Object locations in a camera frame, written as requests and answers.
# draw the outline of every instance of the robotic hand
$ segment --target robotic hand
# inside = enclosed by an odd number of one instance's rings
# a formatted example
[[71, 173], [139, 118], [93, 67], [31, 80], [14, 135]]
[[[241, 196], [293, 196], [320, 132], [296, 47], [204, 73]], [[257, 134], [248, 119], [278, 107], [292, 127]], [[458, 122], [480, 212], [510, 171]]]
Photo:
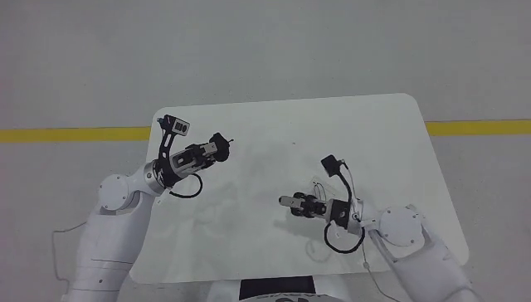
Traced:
[[[230, 142], [219, 133], [208, 143], [191, 144], [170, 156], [176, 135], [185, 136], [189, 124], [165, 115], [158, 120], [163, 130], [158, 158], [132, 176], [113, 174], [98, 190], [99, 201], [91, 212], [77, 252], [76, 279], [66, 296], [71, 302], [114, 302], [136, 261], [148, 230], [154, 198], [189, 175], [229, 156]], [[191, 198], [194, 195], [170, 194]]]
[[[353, 202], [352, 190], [341, 174], [341, 166], [348, 170], [347, 164], [343, 160], [336, 160], [333, 155], [323, 159], [321, 163], [330, 177], [339, 176], [348, 191], [347, 202], [338, 199], [324, 202], [302, 192], [296, 192], [293, 197], [282, 196], [279, 202], [280, 205], [289, 207], [294, 216], [324, 219], [327, 222], [324, 229], [327, 246], [343, 254], [355, 252], [363, 245], [367, 234], [413, 301], [480, 300], [445, 243], [413, 205], [376, 211], [361, 199], [355, 198]], [[359, 236], [358, 243], [350, 250], [340, 250], [333, 246], [328, 238], [332, 225]], [[387, 248], [387, 243], [395, 247], [407, 247], [422, 239], [423, 246], [405, 257], [396, 257]], [[366, 261], [363, 266], [369, 270]]]

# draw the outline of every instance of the wire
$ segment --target wire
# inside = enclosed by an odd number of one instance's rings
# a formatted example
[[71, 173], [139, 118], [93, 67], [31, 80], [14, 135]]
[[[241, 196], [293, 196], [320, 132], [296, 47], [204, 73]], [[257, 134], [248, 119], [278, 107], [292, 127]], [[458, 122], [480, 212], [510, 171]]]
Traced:
[[323, 187], [323, 185], [321, 183], [314, 183], [314, 195], [316, 197], [318, 197], [322, 201], [326, 202], [326, 200], [327, 200], [326, 191], [324, 190], [324, 187]]
[[70, 291], [70, 281], [67, 279], [67, 278], [63, 278], [61, 276], [59, 276], [59, 271], [57, 270], [57, 255], [56, 255], [56, 239], [55, 239], [55, 234], [56, 233], [67, 233], [69, 231], [74, 231], [75, 229], [85, 225], [86, 222], [82, 222], [81, 224], [77, 225], [77, 226], [74, 226], [72, 228], [68, 228], [68, 229], [65, 229], [65, 230], [58, 230], [58, 231], [53, 231], [51, 233], [51, 258], [53, 260], [53, 274], [56, 276], [56, 279], [57, 281], [65, 281], [66, 282], [66, 292], [65, 294], [68, 294], [68, 292]]
[[352, 184], [352, 193], [354, 194], [354, 198], [359, 199], [356, 196], [356, 188], [354, 187], [354, 179], [352, 178], [352, 173], [350, 172], [350, 169], [348, 168], [347, 163], [343, 163], [343, 165], [347, 169], [348, 175], [350, 177], [350, 184]]
[[348, 250], [341, 250], [336, 248], [335, 246], [332, 246], [332, 243], [329, 241], [329, 228], [332, 225], [332, 222], [329, 222], [324, 227], [324, 243], [333, 251], [338, 252], [339, 254], [351, 254], [355, 252], [362, 244], [363, 240], [365, 240], [365, 228], [362, 227], [362, 235], [359, 237], [358, 243], [356, 243], [355, 246], [353, 246], [351, 249]]
[[[343, 164], [345, 166], [345, 168], [348, 170], [348, 166], [347, 166], [347, 164], [345, 162], [342, 162], [341, 164]], [[343, 183], [343, 185], [347, 188], [348, 210], [350, 211], [350, 207], [353, 205], [353, 202], [352, 202], [352, 189], [348, 185], [348, 182], [345, 179], [345, 176], [341, 172], [338, 173], [338, 176], [341, 179], [341, 182]], [[358, 222], [361, 222], [361, 220], [358, 218], [358, 215], [356, 213], [354, 213], [354, 219], [356, 219], [356, 221], [358, 221]], [[329, 222], [324, 227], [324, 243], [330, 249], [332, 249], [333, 251], [338, 252], [339, 254], [350, 254], [352, 252], [355, 252], [363, 244], [363, 240], [365, 240], [365, 228], [364, 227], [362, 227], [362, 235], [359, 237], [358, 242], [351, 249], [341, 250], [341, 249], [336, 248], [335, 246], [332, 246], [332, 243], [330, 243], [330, 241], [329, 241], [329, 228], [330, 228], [330, 225], [332, 225], [332, 222]]]
[[194, 177], [197, 178], [197, 180], [199, 180], [199, 190], [197, 190], [196, 193], [194, 193], [193, 195], [181, 195], [179, 193], [175, 193], [175, 192], [169, 192], [170, 195], [172, 196], [175, 196], [175, 197], [179, 197], [179, 198], [194, 198], [196, 197], [197, 195], [199, 195], [202, 191], [202, 180], [201, 180], [201, 177], [195, 173], [192, 173], [190, 175], [193, 175]]
[[394, 297], [385, 294], [385, 293], [382, 291], [382, 289], [380, 288], [380, 286], [378, 285], [378, 282], [376, 281], [376, 278], [374, 278], [374, 275], [373, 275], [373, 273], [371, 272], [371, 267], [369, 266], [369, 264], [368, 264], [368, 262], [367, 262], [367, 256], [365, 255], [365, 243], [362, 244], [362, 252], [363, 252], [363, 267], [367, 270], [367, 272], [368, 272], [369, 275], [371, 276], [371, 279], [373, 280], [373, 283], [374, 283], [374, 285], [376, 286], [377, 290], [380, 292], [380, 294], [382, 294], [383, 296], [385, 296], [385, 297], [387, 297], [388, 299], [393, 300], [393, 301], [395, 301], [395, 302], [401, 302], [400, 300], [395, 299]]

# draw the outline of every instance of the black cable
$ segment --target black cable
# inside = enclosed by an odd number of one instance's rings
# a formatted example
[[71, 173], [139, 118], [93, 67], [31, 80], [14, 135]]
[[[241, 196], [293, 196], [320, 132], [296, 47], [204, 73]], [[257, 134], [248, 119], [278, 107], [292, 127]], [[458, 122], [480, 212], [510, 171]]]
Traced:
[[332, 225], [332, 222], [329, 222], [328, 224], [326, 224], [326, 226], [324, 227], [324, 243], [330, 248], [332, 249], [333, 251], [335, 252], [338, 252], [339, 254], [350, 254], [352, 252], [355, 252], [363, 243], [363, 240], [365, 240], [365, 227], [362, 227], [362, 235], [359, 237], [359, 240], [358, 240], [358, 243], [356, 243], [356, 246], [352, 247], [352, 249], [348, 249], [348, 250], [341, 250], [341, 249], [338, 249], [336, 248], [335, 246], [332, 246], [332, 243], [330, 243], [329, 241], [329, 228], [330, 226]]
[[352, 189], [350, 189], [350, 186], [348, 185], [347, 180], [345, 179], [345, 176], [341, 173], [338, 174], [339, 178], [341, 179], [341, 182], [345, 185], [347, 188], [348, 193], [348, 205], [352, 206]]
[[[348, 166], [346, 163], [342, 163], [345, 168], [348, 170]], [[348, 182], [347, 180], [345, 179], [345, 176], [341, 173], [338, 174], [339, 178], [341, 179], [341, 182], [344, 184], [344, 186], [347, 188], [347, 193], [348, 193], [348, 206], [349, 208], [352, 206], [352, 189], [350, 188], [350, 186], [348, 185]], [[356, 221], [358, 222], [361, 222], [361, 220], [359, 220], [358, 216], [354, 216], [354, 218], [356, 219]], [[363, 240], [365, 240], [365, 228], [362, 227], [362, 235], [359, 237], [359, 240], [358, 240], [358, 243], [356, 243], [356, 246], [352, 247], [351, 249], [348, 249], [348, 250], [341, 250], [341, 249], [338, 249], [336, 248], [335, 246], [332, 246], [332, 243], [330, 243], [329, 241], [329, 228], [330, 226], [332, 225], [332, 222], [329, 222], [328, 224], [326, 224], [326, 226], [324, 227], [324, 243], [330, 248], [332, 249], [333, 251], [335, 252], [338, 252], [339, 254], [350, 254], [352, 252], [355, 252], [363, 243]]]
[[327, 201], [326, 190], [324, 190], [324, 187], [321, 183], [314, 183], [314, 195], [322, 201], [325, 201], [325, 202]]
[[194, 177], [197, 178], [197, 180], [199, 180], [199, 190], [197, 190], [196, 193], [194, 193], [193, 195], [181, 195], [181, 194], [178, 194], [178, 193], [175, 193], [175, 192], [169, 192], [170, 195], [172, 196], [175, 196], [175, 197], [179, 197], [179, 198], [194, 198], [196, 197], [197, 195], [199, 195], [202, 191], [202, 180], [201, 180], [201, 177], [195, 173], [192, 173], [190, 175], [193, 175]]

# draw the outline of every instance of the white tabletop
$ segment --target white tabletop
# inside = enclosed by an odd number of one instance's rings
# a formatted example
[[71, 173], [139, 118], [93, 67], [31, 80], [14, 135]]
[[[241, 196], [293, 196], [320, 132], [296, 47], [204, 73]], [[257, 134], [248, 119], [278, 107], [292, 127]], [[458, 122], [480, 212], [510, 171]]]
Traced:
[[[157, 158], [164, 114], [190, 123], [173, 152], [221, 132], [231, 143], [224, 163], [201, 171], [202, 193], [154, 204], [144, 247], [131, 276], [139, 283], [325, 275], [364, 272], [361, 252], [340, 255], [323, 242], [324, 222], [292, 217], [281, 195], [311, 192], [313, 178], [345, 199], [320, 160], [344, 158], [358, 197], [376, 208], [419, 208], [461, 264], [468, 246], [416, 101], [409, 95], [285, 100], [165, 108], [153, 117], [147, 160]], [[197, 180], [178, 183], [194, 193]], [[336, 241], [353, 245], [356, 236]], [[367, 239], [368, 261], [386, 270]]]

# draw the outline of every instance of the white table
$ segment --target white table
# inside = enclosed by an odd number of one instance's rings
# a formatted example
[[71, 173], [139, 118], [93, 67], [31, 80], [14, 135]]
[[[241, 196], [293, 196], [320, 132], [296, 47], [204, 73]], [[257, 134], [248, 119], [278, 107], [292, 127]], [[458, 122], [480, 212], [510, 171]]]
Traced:
[[[383, 209], [415, 204], [461, 264], [468, 246], [416, 101], [409, 95], [285, 100], [165, 108], [153, 117], [147, 160], [157, 157], [156, 118], [171, 114], [191, 124], [173, 152], [221, 132], [231, 143], [225, 163], [200, 172], [202, 194], [167, 192], [153, 206], [144, 248], [131, 276], [139, 283], [230, 280], [364, 272], [361, 252], [340, 255], [323, 243], [324, 222], [292, 217], [281, 195], [308, 192], [314, 177], [346, 198], [320, 160], [344, 158], [358, 197]], [[178, 184], [194, 193], [197, 180]], [[355, 242], [342, 240], [340, 247]], [[386, 270], [366, 242], [374, 270]]]

